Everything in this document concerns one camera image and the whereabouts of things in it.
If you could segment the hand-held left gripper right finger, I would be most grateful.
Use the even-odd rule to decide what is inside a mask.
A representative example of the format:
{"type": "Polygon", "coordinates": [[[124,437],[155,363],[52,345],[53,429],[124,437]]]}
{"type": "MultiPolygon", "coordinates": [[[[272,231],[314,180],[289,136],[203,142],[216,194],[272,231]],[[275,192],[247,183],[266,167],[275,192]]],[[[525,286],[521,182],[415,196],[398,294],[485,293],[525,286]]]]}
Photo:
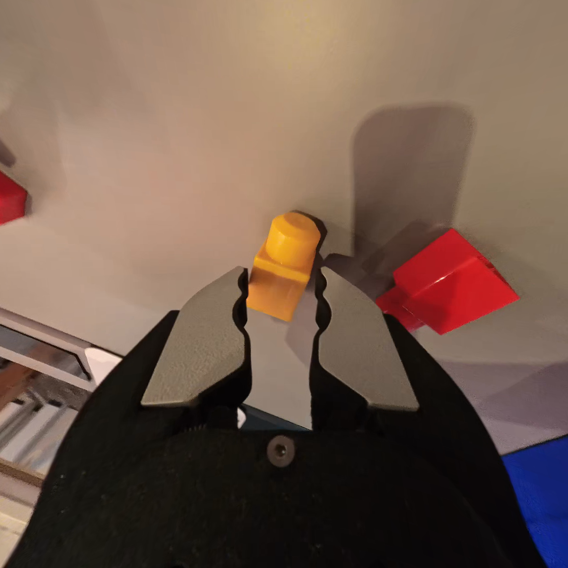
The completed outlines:
{"type": "Polygon", "coordinates": [[[369,409],[416,412],[419,402],[380,308],[328,266],[317,273],[315,297],[312,411],[344,405],[353,393],[369,409]]]}

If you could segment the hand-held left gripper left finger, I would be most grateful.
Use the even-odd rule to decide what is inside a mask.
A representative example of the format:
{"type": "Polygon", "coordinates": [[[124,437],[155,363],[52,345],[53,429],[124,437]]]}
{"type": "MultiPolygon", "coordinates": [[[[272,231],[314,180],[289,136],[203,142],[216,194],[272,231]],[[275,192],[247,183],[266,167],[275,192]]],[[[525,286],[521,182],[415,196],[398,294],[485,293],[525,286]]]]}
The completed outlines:
{"type": "Polygon", "coordinates": [[[239,406],[252,388],[248,271],[237,266],[180,309],[141,398],[144,407],[239,406]]]}

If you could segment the orange one-stud toy block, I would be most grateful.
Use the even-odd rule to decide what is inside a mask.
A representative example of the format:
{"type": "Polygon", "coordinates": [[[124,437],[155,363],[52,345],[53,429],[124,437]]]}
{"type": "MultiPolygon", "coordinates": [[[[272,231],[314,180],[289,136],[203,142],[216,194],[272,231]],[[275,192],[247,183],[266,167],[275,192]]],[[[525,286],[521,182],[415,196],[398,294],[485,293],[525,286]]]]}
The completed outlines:
{"type": "Polygon", "coordinates": [[[320,239],[316,223],[302,213],[275,217],[254,257],[247,307],[292,321],[311,277],[320,239]]]}

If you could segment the red two-stud toy block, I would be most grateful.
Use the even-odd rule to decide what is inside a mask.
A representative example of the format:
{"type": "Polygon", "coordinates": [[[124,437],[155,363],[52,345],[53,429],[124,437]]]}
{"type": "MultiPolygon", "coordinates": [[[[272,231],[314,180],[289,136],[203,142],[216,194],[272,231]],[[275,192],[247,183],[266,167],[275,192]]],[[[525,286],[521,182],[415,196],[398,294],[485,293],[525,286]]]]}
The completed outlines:
{"type": "Polygon", "coordinates": [[[410,332],[427,326],[444,335],[520,299],[496,267],[454,229],[397,268],[393,278],[394,286],[375,303],[410,332]]]}

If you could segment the red one-stud toy block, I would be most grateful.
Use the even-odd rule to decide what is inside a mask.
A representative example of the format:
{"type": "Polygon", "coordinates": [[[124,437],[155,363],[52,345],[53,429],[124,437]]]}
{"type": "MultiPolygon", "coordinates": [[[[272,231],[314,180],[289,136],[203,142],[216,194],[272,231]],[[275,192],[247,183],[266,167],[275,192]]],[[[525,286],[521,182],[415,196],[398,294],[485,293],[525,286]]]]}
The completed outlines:
{"type": "Polygon", "coordinates": [[[1,172],[1,225],[25,217],[27,191],[1,172]]]}

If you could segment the blue plastic bin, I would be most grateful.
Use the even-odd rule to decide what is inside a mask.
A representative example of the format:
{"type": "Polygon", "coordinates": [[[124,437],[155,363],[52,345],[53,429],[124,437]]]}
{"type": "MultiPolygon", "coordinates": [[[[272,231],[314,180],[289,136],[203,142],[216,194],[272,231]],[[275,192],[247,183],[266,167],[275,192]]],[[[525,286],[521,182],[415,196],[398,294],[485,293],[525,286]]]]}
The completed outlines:
{"type": "Polygon", "coordinates": [[[522,515],[548,567],[567,567],[567,435],[502,457],[522,515]]]}

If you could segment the grey metal frame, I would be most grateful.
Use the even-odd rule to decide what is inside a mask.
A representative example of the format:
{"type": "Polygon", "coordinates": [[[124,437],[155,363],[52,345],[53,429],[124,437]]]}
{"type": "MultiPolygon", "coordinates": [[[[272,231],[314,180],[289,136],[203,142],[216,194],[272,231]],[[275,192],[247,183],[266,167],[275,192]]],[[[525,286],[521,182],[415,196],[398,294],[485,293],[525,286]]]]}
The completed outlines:
{"type": "Polygon", "coordinates": [[[1,309],[1,358],[92,393],[123,357],[1,309]]]}

